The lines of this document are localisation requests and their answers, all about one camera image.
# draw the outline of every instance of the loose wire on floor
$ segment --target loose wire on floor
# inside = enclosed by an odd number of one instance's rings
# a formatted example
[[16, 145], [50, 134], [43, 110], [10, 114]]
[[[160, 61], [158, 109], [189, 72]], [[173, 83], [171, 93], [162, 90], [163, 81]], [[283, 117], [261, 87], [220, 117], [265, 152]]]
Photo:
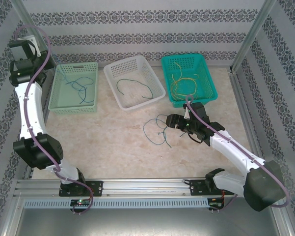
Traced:
[[[147, 121], [147, 122], [143, 125], [143, 132], [144, 132], [145, 136], [147, 137], [147, 139], [148, 139], [151, 143], [153, 143], [153, 144], [155, 144], [155, 145], [162, 145], [162, 144], [166, 143], [166, 144], [171, 148], [171, 145], [167, 142], [167, 135], [166, 135], [166, 133], [165, 133], [165, 130], [166, 130], [166, 128], [167, 128], [168, 126], [166, 125], [165, 128], [159, 126], [158, 121], [161, 121], [162, 123], [166, 124], [166, 123], [165, 123], [164, 121], [162, 121], [161, 119], [158, 119], [159, 116], [166, 116], [166, 115], [158, 115], [156, 118], [153, 118], [153, 119], [150, 119], [149, 121]], [[157, 126], [158, 126], [159, 128], [161, 128], [161, 129], [163, 129], [162, 132], [159, 132], [159, 133], [158, 133], [158, 135], [159, 135], [159, 134], [163, 134], [163, 139], [164, 139], [164, 141], [163, 141], [162, 143], [160, 143], [160, 144], [157, 144], [157, 143], [153, 142], [153, 141], [147, 136], [147, 134], [146, 134], [146, 132], [145, 132], [145, 126], [146, 126], [149, 122], [151, 122], [152, 120], [155, 120]]]
[[121, 79], [121, 80], [118, 80], [118, 81], [117, 81], [117, 85], [116, 85], [116, 86], [117, 86], [117, 90], [118, 90], [122, 95], [124, 95], [124, 93], [121, 92], [120, 89], [119, 89], [119, 87], [118, 87], [118, 84], [119, 84], [120, 81], [132, 81], [132, 82], [138, 82], [139, 84], [146, 86], [146, 87], [149, 89], [149, 91], [151, 92], [151, 94], [152, 94], [152, 97], [144, 97], [144, 96], [142, 96], [142, 98], [146, 98], [146, 99], [153, 99], [153, 98], [154, 98], [154, 95], [153, 95], [151, 89], [150, 89], [147, 85], [141, 83], [140, 81], [137, 81], [137, 80], [130, 80], [130, 79]]

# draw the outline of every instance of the cable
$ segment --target cable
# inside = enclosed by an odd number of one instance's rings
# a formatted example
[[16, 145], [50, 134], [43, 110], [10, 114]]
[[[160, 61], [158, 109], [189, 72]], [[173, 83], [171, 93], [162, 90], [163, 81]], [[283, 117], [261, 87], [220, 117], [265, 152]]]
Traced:
[[[60, 69], [61, 69], [61, 71], [60, 71], [60, 70], [57, 70], [57, 72], [60, 73], [60, 74], [63, 76], [63, 78], [64, 78], [63, 80], [66, 80], [66, 82], [67, 82], [66, 85], [67, 85], [67, 84], [70, 84], [71, 87], [72, 87], [73, 89], [79, 91], [79, 97], [80, 97], [80, 99], [82, 100], [82, 102], [85, 102], [85, 103], [92, 103], [92, 102], [94, 102], [94, 100], [89, 101], [89, 102], [85, 101], [85, 99], [86, 99], [86, 89], [87, 89], [87, 87], [85, 87], [85, 86], [88, 86], [88, 85], [92, 85], [92, 84], [94, 84], [94, 80], [91, 79], [91, 78], [89, 78], [89, 77], [87, 77], [87, 76], [82, 76], [82, 77], [79, 77], [78, 79], [76, 79], [76, 80], [74, 80], [74, 81], [69, 81], [69, 80], [67, 79], [66, 75], [65, 75], [64, 72], [63, 72], [63, 69], [62, 69], [62, 67], [61, 67], [61, 64], [59, 64], [59, 65], [60, 65]], [[82, 78], [87, 78], [87, 79], [91, 80], [92, 83], [91, 83], [91, 84], [86, 84], [86, 85], [81, 85], [81, 84], [78, 83], [77, 81], [80, 80], [80, 79], [82, 79]], [[74, 87], [74, 84], [77, 84], [78, 86], [80, 86], [80, 89]], [[81, 94], [80, 94], [81, 92], [84, 92], [84, 98], [81, 97]]]
[[222, 203], [223, 204], [225, 202], [225, 190], [221, 191], [221, 199], [222, 199]]
[[195, 95], [197, 93], [197, 83], [196, 83], [196, 78], [189, 78], [189, 77], [182, 77], [182, 68], [181, 66], [175, 62], [175, 64], [179, 67], [179, 70], [180, 70], [180, 77], [178, 80], [175, 80], [173, 78], [173, 74], [171, 74], [171, 79], [174, 81], [171, 85], [170, 85], [170, 93], [171, 93], [171, 96], [173, 98], [175, 98], [176, 100], [183, 100], [183, 98], [179, 98], [178, 96], [182, 96], [182, 97], [186, 97], [187, 94], [180, 94], [180, 93], [177, 93], [177, 89], [178, 89], [178, 82], [181, 81], [181, 80], [192, 80], [194, 83], [195, 83], [195, 89], [194, 89], [194, 93], [192, 93], [191, 95]]
[[[57, 161], [43, 148], [43, 146], [41, 146], [41, 144], [38, 142], [38, 140], [36, 139], [35, 135], [34, 135], [34, 132], [33, 132], [33, 128], [31, 127], [30, 125], [30, 122], [29, 122], [29, 118], [28, 118], [28, 110], [27, 110], [27, 98], [28, 98], [28, 93], [29, 93], [29, 89], [30, 89], [30, 86], [34, 83], [36, 77], [39, 75], [39, 73], [44, 69], [45, 65], [47, 64], [49, 58], [50, 58], [50, 54], [51, 54], [51, 43], [50, 43], [50, 39], [48, 37], [48, 35], [39, 27], [37, 26], [32, 26], [32, 25], [23, 25], [21, 27], [19, 27], [15, 33], [14, 33], [14, 39], [17, 40], [17, 36], [20, 32], [21, 29], [25, 29], [25, 28], [34, 28], [34, 29], [37, 29], [39, 30], [45, 37], [45, 39], [47, 40], [47, 45], [48, 45], [48, 53], [47, 53], [47, 56], [46, 56], [46, 59], [45, 61], [43, 62], [43, 64], [40, 66], [40, 68], [36, 71], [36, 73], [33, 75], [33, 77], [31, 78], [31, 80], [29, 81], [28, 83], [28, 86], [25, 90], [25, 96], [24, 96], [24, 116], [25, 116], [25, 121], [26, 121], [26, 125], [27, 125], [27, 128], [28, 128], [28, 131], [34, 141], [34, 143], [39, 147], [39, 149], [53, 162], [53, 164], [55, 165], [55, 168], [54, 168], [54, 173], [55, 175], [60, 178], [60, 179], [63, 179], [63, 180], [67, 180], [67, 181], [70, 181], [70, 182], [74, 182], [74, 183], [77, 183], [85, 188], [87, 188], [90, 192], [90, 201], [91, 203], [89, 204], [89, 206], [83, 211], [83, 212], [80, 212], [78, 213], [79, 215], [82, 215], [84, 213], [86, 213], [91, 207], [92, 207], [92, 203], [93, 203], [93, 198], [94, 198], [94, 194], [93, 194], [93, 191], [92, 189], [87, 186], [86, 184], [84, 183], [81, 183], [79, 181], [76, 181], [76, 180], [73, 180], [73, 179], [69, 179], [69, 178], [64, 178], [62, 177], [59, 173], [61, 172], [61, 168], [59, 166], [59, 164], [57, 163]], [[77, 212], [74, 211], [74, 207], [72, 209], [72, 212], [73, 214], [76, 214]]]
[[188, 133], [188, 137], [190, 138], [190, 139], [192, 139], [193, 141], [195, 141], [196, 143], [198, 143], [198, 144], [201, 144], [203, 141], [197, 141], [197, 140], [195, 140], [194, 138], [192, 138], [191, 137], [191, 135], [190, 135], [190, 133]]
[[182, 136], [184, 136], [185, 134], [186, 134], [187, 132], [184, 132], [182, 135], [180, 135], [179, 137], [182, 137]]
[[225, 210], [228, 206], [230, 206], [233, 202], [234, 202], [234, 200], [237, 198], [237, 194], [235, 194], [233, 197], [232, 197], [232, 199], [229, 201], [229, 203], [226, 205], [226, 206], [224, 206], [222, 209], [218, 209], [218, 208], [216, 208], [216, 207], [214, 207], [214, 206], [210, 206], [210, 208], [212, 208], [212, 209], [214, 209], [214, 210], [217, 210], [217, 212], [219, 213], [220, 211], [223, 211], [223, 210]]
[[230, 142], [232, 145], [234, 145], [238, 150], [240, 150], [247, 158], [249, 158], [251, 161], [253, 161], [256, 165], [258, 165], [263, 171], [266, 172], [266, 174], [268, 174], [270, 177], [272, 177], [275, 182], [282, 188], [282, 190], [284, 191], [285, 195], [286, 195], [286, 201], [284, 204], [281, 205], [271, 205], [271, 207], [285, 207], [289, 204], [290, 202], [290, 195], [288, 193], [288, 190], [286, 189], [286, 187], [279, 181], [279, 179], [274, 176], [268, 169], [266, 169], [261, 163], [259, 163], [257, 160], [255, 160], [252, 156], [250, 156], [245, 150], [243, 150], [239, 145], [237, 145], [235, 142], [233, 142], [232, 140], [230, 140], [229, 138], [227, 138], [226, 136], [222, 135], [221, 133], [219, 133], [217, 130], [215, 130], [213, 127], [211, 127], [209, 124], [207, 124], [205, 121], [203, 121], [197, 114], [196, 112], [193, 110], [193, 108], [191, 107], [191, 103], [193, 102], [193, 97], [192, 96], [186, 96], [186, 104], [188, 109], [193, 113], [193, 115], [203, 124], [205, 125], [208, 129], [210, 129], [211, 131], [213, 131], [214, 133], [218, 134], [220, 137], [222, 137], [224, 140]]
[[[160, 126], [158, 125], [158, 123], [157, 123], [158, 120], [165, 124], [164, 121], [162, 121], [161, 119], [158, 119], [159, 116], [164, 116], [164, 115], [158, 115], [157, 118], [150, 119], [149, 121], [147, 121], [147, 122], [143, 125], [143, 132], [144, 132], [145, 136], [147, 137], [147, 139], [148, 139], [151, 143], [153, 143], [153, 144], [155, 144], [155, 145], [162, 145], [163, 143], [167, 143], [167, 145], [171, 148], [170, 144], [167, 142], [167, 135], [166, 135], [166, 133], [165, 133], [165, 130], [166, 130], [166, 128], [167, 128], [168, 126], [166, 126], [165, 128], [163, 128], [163, 127], [160, 127]], [[157, 144], [157, 143], [153, 142], [152, 140], [150, 140], [150, 138], [147, 136], [147, 134], [146, 134], [146, 132], [145, 132], [145, 125], [146, 125], [147, 123], [149, 123], [150, 121], [152, 121], [152, 120], [156, 120], [156, 124], [157, 124], [157, 126], [158, 126], [159, 128], [161, 128], [161, 129], [163, 129], [162, 132], [159, 132], [159, 133], [158, 133], [158, 135], [159, 135], [159, 134], [163, 134], [163, 138], [164, 138], [164, 141], [163, 141], [162, 143], [160, 143], [160, 144]]]
[[120, 91], [120, 89], [118, 88], [118, 83], [120, 82], [120, 81], [122, 81], [122, 80], [125, 80], [125, 81], [133, 81], [133, 82], [138, 82], [138, 83], [140, 83], [141, 85], [144, 85], [144, 86], [146, 86], [148, 89], [149, 89], [149, 91], [151, 92], [151, 94], [152, 94], [152, 97], [150, 98], [150, 97], [143, 97], [142, 96], [142, 98], [147, 98], [147, 99], [153, 99], [154, 98], [154, 95], [153, 95], [153, 93], [152, 93], [152, 91], [151, 91], [151, 89], [147, 86], [147, 85], [145, 85], [145, 84], [143, 84], [143, 83], [141, 83], [140, 81], [137, 81], [137, 80], [130, 80], [130, 79], [121, 79], [121, 80], [118, 80], [117, 81], [117, 89], [118, 89], [118, 91], [122, 94], [122, 95], [124, 95], [124, 93], [123, 92], [121, 92]]

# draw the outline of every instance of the white basket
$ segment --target white basket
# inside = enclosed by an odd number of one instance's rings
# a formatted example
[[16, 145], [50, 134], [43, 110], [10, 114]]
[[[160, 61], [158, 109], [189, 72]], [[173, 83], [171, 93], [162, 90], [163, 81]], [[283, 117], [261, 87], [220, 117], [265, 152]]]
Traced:
[[165, 89], [143, 56], [130, 57], [106, 65], [104, 73], [119, 107], [124, 111], [156, 102], [166, 95]]

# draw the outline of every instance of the green wire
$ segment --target green wire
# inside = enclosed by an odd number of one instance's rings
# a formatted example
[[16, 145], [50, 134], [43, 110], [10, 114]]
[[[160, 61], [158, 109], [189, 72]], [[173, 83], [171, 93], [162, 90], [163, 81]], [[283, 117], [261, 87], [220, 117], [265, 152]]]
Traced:
[[[142, 96], [142, 98], [146, 98], [146, 99], [153, 99], [154, 98], [154, 96], [153, 96], [153, 93], [152, 93], [152, 91], [151, 91], [151, 89], [147, 86], [147, 85], [145, 85], [145, 84], [143, 84], [143, 83], [141, 83], [140, 81], [137, 81], [137, 80], [129, 80], [129, 79], [121, 79], [121, 80], [126, 80], [126, 81], [133, 81], [133, 82], [138, 82], [138, 83], [140, 83], [141, 85], [144, 85], [144, 86], [146, 86], [148, 89], [149, 89], [149, 91], [151, 92], [151, 94], [152, 94], [152, 98], [150, 98], [150, 97], [143, 97]], [[118, 88], [118, 83], [121, 81], [121, 80], [118, 80], [118, 82], [117, 82], [117, 89], [118, 89], [118, 91], [122, 94], [122, 95], [124, 95], [124, 93], [123, 92], [121, 92], [120, 91], [120, 89]]]

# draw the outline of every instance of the cable clip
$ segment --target cable clip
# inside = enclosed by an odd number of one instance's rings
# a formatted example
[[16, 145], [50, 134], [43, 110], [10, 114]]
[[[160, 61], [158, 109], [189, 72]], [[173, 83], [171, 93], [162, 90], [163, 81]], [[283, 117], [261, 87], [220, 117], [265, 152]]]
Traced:
[[[254, 154], [251, 154], [250, 156], [253, 157], [253, 156], [255, 156], [255, 155], [254, 155]], [[257, 158], [257, 156], [255, 156], [255, 157], [253, 158], [253, 160], [252, 160], [253, 163], [254, 163], [254, 161], [255, 161], [256, 158]]]

